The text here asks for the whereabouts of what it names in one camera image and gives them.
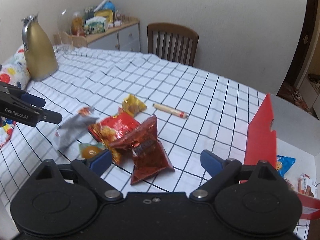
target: yellow snack packet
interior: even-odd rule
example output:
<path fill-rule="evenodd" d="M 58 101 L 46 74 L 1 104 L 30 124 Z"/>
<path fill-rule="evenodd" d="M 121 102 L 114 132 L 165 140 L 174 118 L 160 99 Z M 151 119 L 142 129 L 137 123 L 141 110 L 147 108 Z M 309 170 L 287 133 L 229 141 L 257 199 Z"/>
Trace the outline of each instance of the yellow snack packet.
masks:
<path fill-rule="evenodd" d="M 122 109 L 134 117 L 137 113 L 147 109 L 147 106 L 136 96 L 129 94 L 122 102 Z"/>

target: silver snack bag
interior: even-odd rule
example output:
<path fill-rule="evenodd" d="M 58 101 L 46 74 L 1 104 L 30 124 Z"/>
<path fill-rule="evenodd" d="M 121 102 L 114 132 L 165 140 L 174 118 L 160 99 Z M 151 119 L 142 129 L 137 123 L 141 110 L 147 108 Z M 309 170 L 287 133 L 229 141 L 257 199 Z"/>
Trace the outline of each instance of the silver snack bag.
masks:
<path fill-rule="evenodd" d="M 88 126 L 96 123 L 99 118 L 93 114 L 93 111 L 93 107 L 83 107 L 77 114 L 63 122 L 55 131 L 53 147 L 63 152 L 74 141 L 81 138 L 88 131 Z"/>

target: blue snack bag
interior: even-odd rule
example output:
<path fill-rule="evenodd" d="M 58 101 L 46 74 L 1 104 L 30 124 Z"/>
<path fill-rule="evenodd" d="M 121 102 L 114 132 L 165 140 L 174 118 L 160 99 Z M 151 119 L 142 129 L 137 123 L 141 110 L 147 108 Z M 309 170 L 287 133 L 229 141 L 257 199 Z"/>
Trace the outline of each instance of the blue snack bag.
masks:
<path fill-rule="evenodd" d="M 276 170 L 281 177 L 284 177 L 285 173 L 291 168 L 295 161 L 295 158 L 277 155 Z"/>

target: wooden chair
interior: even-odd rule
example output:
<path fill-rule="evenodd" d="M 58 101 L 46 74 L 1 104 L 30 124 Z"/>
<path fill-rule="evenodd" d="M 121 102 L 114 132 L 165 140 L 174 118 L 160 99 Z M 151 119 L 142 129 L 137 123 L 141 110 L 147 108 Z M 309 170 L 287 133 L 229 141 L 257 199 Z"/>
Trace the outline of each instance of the wooden chair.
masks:
<path fill-rule="evenodd" d="M 195 56 L 196 56 L 196 50 L 199 40 L 199 35 L 194 30 L 177 24 L 172 23 L 152 23 L 148 25 L 148 52 L 153 53 L 153 35 L 154 33 L 158 33 L 157 37 L 157 44 L 156 44 L 156 55 L 158 57 L 161 57 L 162 59 L 165 58 L 164 54 L 166 52 L 166 42 L 167 42 L 167 35 L 170 35 L 169 40 L 169 46 L 167 49 L 167 57 L 166 60 L 172 61 L 172 62 L 180 62 L 182 64 L 186 64 L 187 59 L 189 58 L 188 65 L 193 66 Z M 162 43 L 162 50 L 160 55 L 160 34 L 164 33 L 163 37 L 163 43 Z M 174 39 L 175 35 L 175 45 L 173 47 L 173 54 L 171 57 L 172 52 L 172 40 Z M 178 51 L 178 44 L 179 44 L 179 38 L 180 39 L 180 49 L 179 53 L 177 55 Z"/>

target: table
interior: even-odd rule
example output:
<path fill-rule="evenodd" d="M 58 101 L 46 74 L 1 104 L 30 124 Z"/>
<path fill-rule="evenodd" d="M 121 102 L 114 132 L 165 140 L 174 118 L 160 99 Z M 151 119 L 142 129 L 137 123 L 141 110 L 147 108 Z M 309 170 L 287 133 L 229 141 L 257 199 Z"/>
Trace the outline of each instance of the table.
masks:
<path fill-rule="evenodd" d="M 189 195 L 210 179 L 200 164 L 203 149 L 243 162 L 248 123 L 265 94 L 153 54 L 88 48 L 62 53 L 57 46 L 56 55 L 59 70 L 41 82 L 32 82 L 28 92 L 45 98 L 45 108 L 60 112 L 63 120 L 83 106 L 94 106 L 101 119 L 111 116 L 129 93 L 148 107 L 137 115 L 139 122 L 153 114 L 158 117 L 158 136 L 175 172 L 162 171 L 131 186 L 133 162 L 112 164 L 101 177 L 124 196 L 129 191 L 185 191 Z M 185 111 L 189 118 L 156 110 L 153 103 Z M 0 199 L 8 212 L 10 201 L 42 160 L 69 163 L 79 157 L 79 143 L 94 142 L 87 133 L 60 154 L 51 144 L 56 128 L 44 122 L 36 128 L 17 124 L 11 141 L 1 149 Z"/>

